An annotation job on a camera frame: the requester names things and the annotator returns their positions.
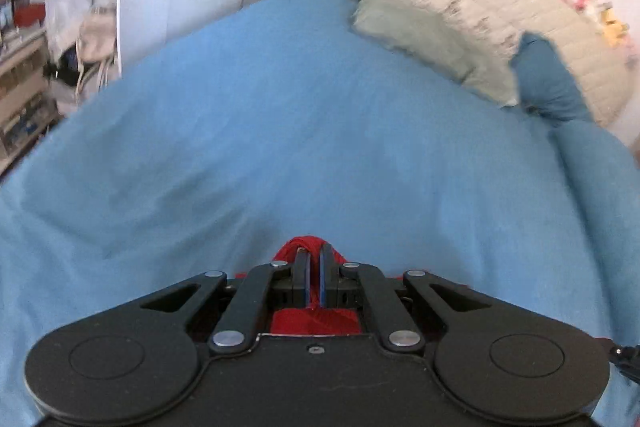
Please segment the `red cloth garment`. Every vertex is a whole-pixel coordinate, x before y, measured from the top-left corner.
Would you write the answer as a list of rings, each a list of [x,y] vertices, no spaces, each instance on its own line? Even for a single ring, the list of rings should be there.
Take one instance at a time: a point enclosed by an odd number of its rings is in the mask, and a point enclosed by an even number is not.
[[[217,329],[232,329],[254,343],[262,333],[281,336],[371,334],[388,350],[423,343],[402,303],[399,281],[373,265],[352,262],[314,236],[290,239],[270,262],[231,285]]]

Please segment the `green pillow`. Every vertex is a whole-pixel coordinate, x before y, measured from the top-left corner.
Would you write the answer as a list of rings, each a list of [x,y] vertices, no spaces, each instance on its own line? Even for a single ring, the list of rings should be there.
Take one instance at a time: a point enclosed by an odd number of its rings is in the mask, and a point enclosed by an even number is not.
[[[437,12],[404,0],[360,0],[352,28],[502,107],[520,104],[518,82],[498,51]]]

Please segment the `dark blue pillow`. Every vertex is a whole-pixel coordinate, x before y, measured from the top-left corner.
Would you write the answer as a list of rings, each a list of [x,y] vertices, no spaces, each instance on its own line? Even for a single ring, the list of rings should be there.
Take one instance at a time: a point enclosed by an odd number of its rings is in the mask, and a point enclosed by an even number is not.
[[[594,121],[577,80],[548,39],[534,32],[523,32],[509,66],[518,82],[518,95],[526,112],[552,124]]]

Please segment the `blue folded duvet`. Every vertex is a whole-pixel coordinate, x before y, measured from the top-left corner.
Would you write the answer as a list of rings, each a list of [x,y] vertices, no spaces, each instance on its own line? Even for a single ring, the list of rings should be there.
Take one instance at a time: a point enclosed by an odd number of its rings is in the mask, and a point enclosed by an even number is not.
[[[572,120],[552,130],[601,269],[613,338],[639,341],[639,168],[610,132]]]

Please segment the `red box on shelf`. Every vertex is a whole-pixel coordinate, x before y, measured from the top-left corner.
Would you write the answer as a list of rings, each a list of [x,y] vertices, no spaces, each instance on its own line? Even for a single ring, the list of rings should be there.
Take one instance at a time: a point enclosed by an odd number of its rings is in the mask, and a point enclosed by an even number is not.
[[[44,3],[31,3],[16,6],[13,11],[14,26],[18,28],[41,25],[46,18],[46,5]]]

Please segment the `beige bag on shelf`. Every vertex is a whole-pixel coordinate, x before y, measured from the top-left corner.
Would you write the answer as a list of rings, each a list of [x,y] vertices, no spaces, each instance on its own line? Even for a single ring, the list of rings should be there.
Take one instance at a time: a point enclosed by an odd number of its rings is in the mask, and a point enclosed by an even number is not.
[[[79,74],[75,88],[77,100],[92,77],[98,78],[98,90],[106,86],[108,73],[116,58],[116,29],[114,9],[93,8],[82,20],[75,42]]]

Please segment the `white shelving unit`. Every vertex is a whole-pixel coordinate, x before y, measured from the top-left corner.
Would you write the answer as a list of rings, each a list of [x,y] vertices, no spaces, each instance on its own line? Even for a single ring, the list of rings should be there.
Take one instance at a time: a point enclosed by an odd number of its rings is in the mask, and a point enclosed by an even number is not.
[[[14,26],[16,6],[44,3],[41,25]],[[1,170],[8,172],[32,147],[90,96],[100,92],[98,78],[75,98],[78,66],[75,42],[93,8],[114,9],[115,62],[106,86],[122,71],[118,55],[117,0],[1,0]]]

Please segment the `blue bed sheet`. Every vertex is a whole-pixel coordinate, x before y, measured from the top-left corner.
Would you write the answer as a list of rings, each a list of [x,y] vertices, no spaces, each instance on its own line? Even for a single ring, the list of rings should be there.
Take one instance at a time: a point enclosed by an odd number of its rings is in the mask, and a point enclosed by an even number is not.
[[[3,425],[38,418],[24,362],[44,334],[198,273],[245,272],[303,235],[614,339],[551,136],[568,121],[361,37],[356,6],[262,0],[169,43],[6,177]]]

